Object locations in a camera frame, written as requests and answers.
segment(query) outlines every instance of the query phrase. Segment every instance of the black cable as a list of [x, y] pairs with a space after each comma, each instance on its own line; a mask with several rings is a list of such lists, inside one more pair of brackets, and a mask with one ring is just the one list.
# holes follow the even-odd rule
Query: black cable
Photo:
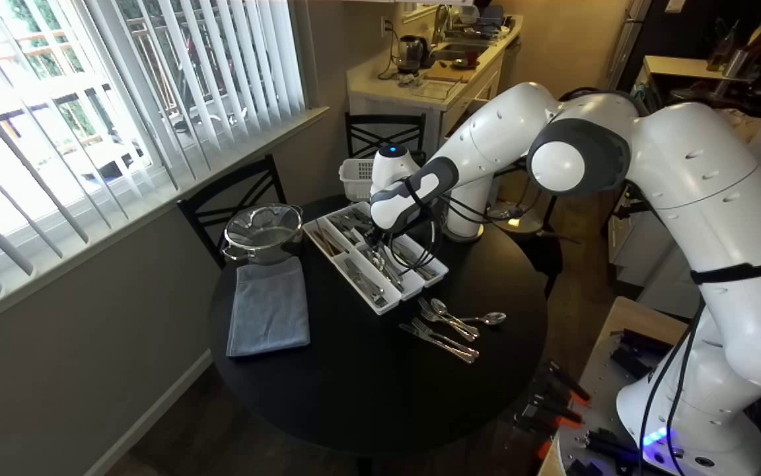
[[680, 459], [677, 459], [677, 454], [673, 454], [671, 423], [673, 423], [673, 413], [677, 413], [677, 408], [680, 408], [680, 394], [683, 394], [683, 385], [684, 385], [684, 379], [687, 379], [689, 353], [693, 353], [693, 344], [696, 344], [696, 334], [699, 334], [701, 316], [704, 316], [704, 310], [701, 310], [699, 316], [689, 323], [689, 331], [687, 331], [689, 341], [687, 341], [687, 349], [683, 351], [680, 379], [677, 379], [677, 389], [673, 389], [673, 398], [671, 398], [671, 410], [669, 410], [669, 419], [665, 419], [669, 454], [671, 454], [673, 467], [677, 467], [680, 476], [684, 476], [684, 472], [683, 472]]
[[680, 476], [684, 476], [684, 472], [683, 472], [680, 459], [677, 459], [677, 454], [673, 454], [671, 419], [673, 419], [673, 413], [677, 413], [677, 405], [680, 405], [680, 394], [683, 394], [683, 384], [684, 384], [684, 375], [687, 375], [696, 331], [689, 331], [687, 336], [689, 336], [689, 341], [687, 341], [687, 349], [683, 351], [677, 390], [673, 390], [671, 410], [669, 410], [669, 419], [665, 419], [665, 447], [669, 447], [671, 462], [673, 462], [673, 467], [677, 467]]
[[490, 220], [520, 220], [520, 217], [525, 217], [532, 209], [537, 209], [543, 191], [537, 187], [533, 192], [537, 192], [537, 195], [533, 195], [532, 207], [525, 207], [520, 213], [510, 213], [510, 217], [490, 217], [490, 213], [486, 213], [486, 217], [490, 217]]
[[462, 207], [466, 211], [470, 211], [470, 213], [481, 217], [484, 222], [490, 222], [490, 217], [486, 217], [484, 211], [470, 209], [467, 203], [457, 200], [454, 195], [447, 195], [447, 200], [449, 200], [449, 203], [457, 203], [457, 207]]
[[660, 380], [665, 379], [669, 373], [669, 365], [673, 360], [673, 353], [680, 351], [680, 345], [684, 344], [687, 334], [680, 336], [680, 341], [673, 344], [669, 360], [664, 363], [659, 379], [652, 380], [651, 390], [647, 390], [647, 402], [644, 402], [644, 410], [642, 410], [642, 425], [640, 425], [640, 438], [636, 438], [636, 447], [640, 447], [640, 459], [644, 462], [644, 430], [647, 430], [647, 417], [651, 417], [651, 405], [655, 398], [655, 390], [660, 389]]

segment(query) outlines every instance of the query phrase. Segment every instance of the window blinds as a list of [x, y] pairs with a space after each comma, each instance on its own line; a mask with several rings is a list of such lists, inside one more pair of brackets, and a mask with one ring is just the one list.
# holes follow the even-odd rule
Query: window blinds
[[0, 0], [0, 298], [303, 110], [288, 0]]

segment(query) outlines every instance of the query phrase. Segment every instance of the window sill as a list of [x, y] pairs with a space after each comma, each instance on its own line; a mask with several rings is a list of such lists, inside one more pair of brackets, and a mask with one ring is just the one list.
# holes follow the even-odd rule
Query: window sill
[[67, 277], [72, 270], [76, 270], [80, 265], [84, 265], [95, 254], [117, 245], [119, 240], [125, 240], [129, 232], [140, 230], [142, 225], [159, 220], [165, 211], [175, 209], [182, 199], [192, 195], [195, 191], [202, 191], [212, 179], [219, 179], [222, 175], [232, 171], [245, 159], [255, 159], [261, 150], [274, 148], [277, 143], [294, 137], [297, 131], [301, 131], [303, 127], [314, 125], [326, 114], [327, 114], [327, 105], [310, 107], [307, 114], [297, 115], [294, 121], [272, 127], [266, 135], [260, 135], [255, 143], [248, 143], [244, 148], [236, 148], [232, 150], [232, 156], [237, 156], [236, 160], [228, 160], [228, 163], [222, 163], [216, 168], [202, 171], [204, 175], [202, 179], [179, 184], [171, 195], [159, 195], [155, 200], [142, 203], [142, 209], [137, 209], [137, 213], [133, 213], [129, 222], [122, 225], [119, 230], [92, 240], [82, 250], [72, 254], [67, 262], [38, 271], [38, 277], [9, 289], [0, 297], [0, 315], [5, 310], [10, 310], [14, 304], [19, 304], [22, 298], [38, 293], [43, 285], [50, 285], [58, 277]]

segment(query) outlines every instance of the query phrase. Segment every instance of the black chair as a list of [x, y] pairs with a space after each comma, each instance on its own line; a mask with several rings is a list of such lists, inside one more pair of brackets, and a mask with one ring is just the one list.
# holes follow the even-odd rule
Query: black chair
[[[231, 200], [231, 207], [219, 207], [222, 200], [219, 195], [231, 192], [232, 187], [236, 192], [240, 192], [240, 199]], [[224, 267], [222, 230], [228, 220], [237, 213], [240, 209], [260, 203], [266, 192], [269, 195], [274, 192], [274, 200], [286, 203], [286, 192], [282, 192], [272, 152], [252, 163], [240, 163], [224, 176], [204, 184], [202, 191], [195, 191], [190, 199], [179, 203], [179, 211], [186, 213], [186, 220], [190, 222], [190, 226], [195, 230], [207, 250], [215, 256], [215, 262]]]
[[396, 143], [426, 160], [426, 114], [347, 114], [348, 156], [376, 156], [383, 143]]

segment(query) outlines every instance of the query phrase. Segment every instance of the black table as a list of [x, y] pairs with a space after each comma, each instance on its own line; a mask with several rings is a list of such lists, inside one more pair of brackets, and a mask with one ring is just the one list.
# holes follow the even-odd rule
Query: black table
[[481, 328], [481, 360], [466, 365], [396, 328], [414, 302], [376, 316], [333, 265], [307, 240], [300, 249], [313, 345], [261, 356], [224, 356], [236, 270], [212, 304], [215, 365], [231, 390], [272, 425], [351, 454], [404, 454], [445, 447], [491, 423], [532, 380], [544, 345], [544, 279], [520, 249], [490, 226], [470, 245], [440, 244], [449, 274], [426, 290], [454, 312], [506, 310]]

